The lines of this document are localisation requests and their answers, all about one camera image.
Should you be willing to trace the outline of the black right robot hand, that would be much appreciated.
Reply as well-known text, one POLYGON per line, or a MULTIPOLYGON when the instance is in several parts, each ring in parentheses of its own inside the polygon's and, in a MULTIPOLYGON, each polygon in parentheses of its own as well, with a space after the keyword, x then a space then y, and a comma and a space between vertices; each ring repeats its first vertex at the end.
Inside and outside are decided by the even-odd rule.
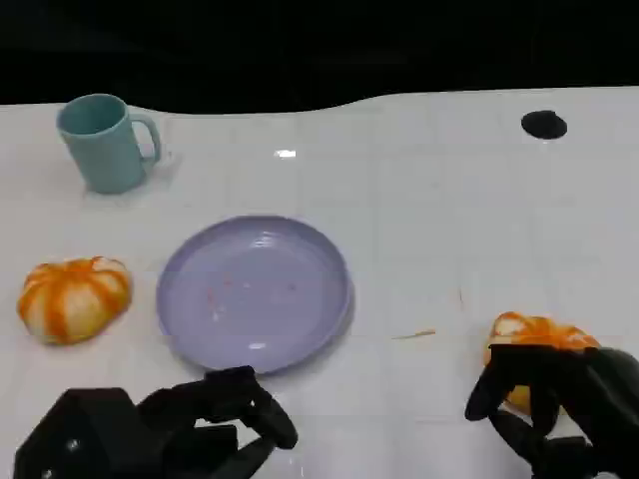
POLYGON ((494 344, 467 400, 535 478, 638 475, 638 362, 613 348, 494 344))

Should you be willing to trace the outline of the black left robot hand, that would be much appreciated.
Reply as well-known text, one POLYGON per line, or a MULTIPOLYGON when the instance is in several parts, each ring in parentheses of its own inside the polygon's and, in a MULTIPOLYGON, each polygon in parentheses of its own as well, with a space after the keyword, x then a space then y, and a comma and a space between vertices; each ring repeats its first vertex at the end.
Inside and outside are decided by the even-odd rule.
POLYGON ((14 456, 16 478, 251 478, 298 432, 249 366, 134 403, 122 388, 65 391, 14 456))

